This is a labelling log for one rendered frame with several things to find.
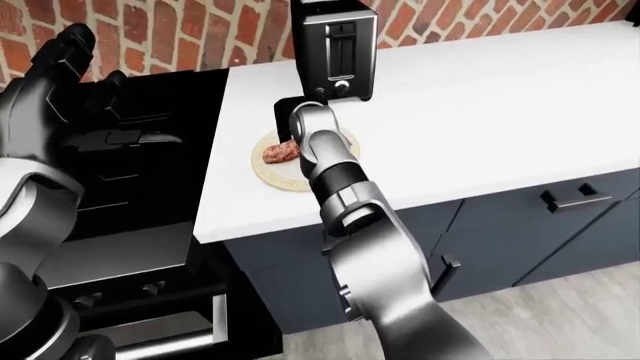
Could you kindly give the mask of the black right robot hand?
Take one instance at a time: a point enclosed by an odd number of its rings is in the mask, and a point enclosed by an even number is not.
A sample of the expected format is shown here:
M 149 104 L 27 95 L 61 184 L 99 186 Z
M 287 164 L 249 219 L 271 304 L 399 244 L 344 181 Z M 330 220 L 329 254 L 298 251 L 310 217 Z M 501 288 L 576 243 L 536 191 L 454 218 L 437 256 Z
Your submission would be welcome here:
M 292 113 L 300 106 L 325 106 L 327 101 L 312 101 L 304 96 L 282 98 L 273 106 L 276 120 L 276 130 L 279 143 L 286 143 L 292 140 L 289 119 Z

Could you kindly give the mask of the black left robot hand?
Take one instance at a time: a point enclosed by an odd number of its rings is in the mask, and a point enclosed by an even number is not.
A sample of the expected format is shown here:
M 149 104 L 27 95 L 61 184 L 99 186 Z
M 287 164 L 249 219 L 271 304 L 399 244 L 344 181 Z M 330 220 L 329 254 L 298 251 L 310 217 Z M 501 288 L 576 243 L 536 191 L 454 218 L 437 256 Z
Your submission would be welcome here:
M 124 111 L 137 102 L 122 71 L 82 83 L 95 45 L 86 24 L 67 26 L 37 51 L 23 77 L 10 82 L 0 94 L 0 157 L 54 163 L 75 152 L 181 143 L 172 134 L 126 125 Z

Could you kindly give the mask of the reddish brown salami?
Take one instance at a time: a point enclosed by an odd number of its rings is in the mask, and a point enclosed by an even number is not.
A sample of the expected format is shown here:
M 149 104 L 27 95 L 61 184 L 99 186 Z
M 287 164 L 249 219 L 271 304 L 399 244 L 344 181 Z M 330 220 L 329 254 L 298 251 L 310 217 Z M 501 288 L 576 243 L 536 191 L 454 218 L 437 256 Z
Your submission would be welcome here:
M 262 160 L 265 164 L 282 164 L 293 161 L 300 156 L 300 149 L 295 140 L 288 140 L 285 143 L 279 143 L 267 147 L 263 154 Z

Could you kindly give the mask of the round beige plate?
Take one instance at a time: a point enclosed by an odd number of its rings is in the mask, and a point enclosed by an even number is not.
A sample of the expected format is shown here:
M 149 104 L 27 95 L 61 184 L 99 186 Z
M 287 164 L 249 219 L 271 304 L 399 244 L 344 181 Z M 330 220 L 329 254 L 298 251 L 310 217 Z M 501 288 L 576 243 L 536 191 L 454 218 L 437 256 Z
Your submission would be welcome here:
M 265 149 L 279 143 L 276 129 L 272 129 L 257 141 L 251 154 L 251 167 L 266 185 L 282 191 L 310 192 L 308 180 L 300 169 L 300 158 L 279 164 L 266 164 L 262 155 Z

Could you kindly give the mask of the black silver toaster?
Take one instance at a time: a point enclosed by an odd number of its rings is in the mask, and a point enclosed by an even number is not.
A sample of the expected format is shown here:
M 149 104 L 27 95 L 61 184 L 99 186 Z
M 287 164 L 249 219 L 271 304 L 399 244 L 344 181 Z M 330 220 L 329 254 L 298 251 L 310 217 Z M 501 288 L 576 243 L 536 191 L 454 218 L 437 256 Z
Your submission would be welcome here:
M 291 0 L 296 68 L 304 96 L 322 104 L 373 95 L 378 14 L 359 0 Z

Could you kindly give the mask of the black stove with oven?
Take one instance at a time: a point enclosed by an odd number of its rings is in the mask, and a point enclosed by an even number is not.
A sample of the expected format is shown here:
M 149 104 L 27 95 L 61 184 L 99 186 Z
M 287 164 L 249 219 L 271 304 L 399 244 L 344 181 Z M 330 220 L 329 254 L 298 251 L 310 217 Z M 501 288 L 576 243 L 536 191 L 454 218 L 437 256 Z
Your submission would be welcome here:
M 282 334 L 256 290 L 223 245 L 195 236 L 196 215 L 228 73 L 179 71 L 128 77 L 136 101 L 126 125 L 179 137 L 107 152 L 75 152 L 55 164 L 84 188 L 69 236 L 37 275 L 68 302 L 79 335 L 174 311 L 204 312 L 206 296 L 227 296 L 228 340 L 205 347 L 116 360 L 256 360 L 282 350 Z M 157 296 L 141 287 L 165 281 Z M 102 293 L 93 308 L 78 296 Z

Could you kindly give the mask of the dark blue kitchen cabinet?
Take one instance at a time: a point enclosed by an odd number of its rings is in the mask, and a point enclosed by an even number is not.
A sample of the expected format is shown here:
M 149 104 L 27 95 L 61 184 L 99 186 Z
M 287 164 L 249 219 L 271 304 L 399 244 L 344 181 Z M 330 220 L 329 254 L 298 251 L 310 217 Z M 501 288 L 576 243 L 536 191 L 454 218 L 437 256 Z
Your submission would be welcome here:
M 585 182 L 612 200 L 550 213 L 545 190 L 559 199 L 580 197 Z M 637 227 L 640 169 L 503 191 L 409 209 L 398 216 L 412 233 L 433 276 L 443 254 L 461 263 L 442 301 L 502 290 L 590 225 L 614 224 L 622 236 Z M 318 225 L 232 239 L 225 243 L 268 311 L 286 334 L 344 323 L 347 318 L 321 254 Z

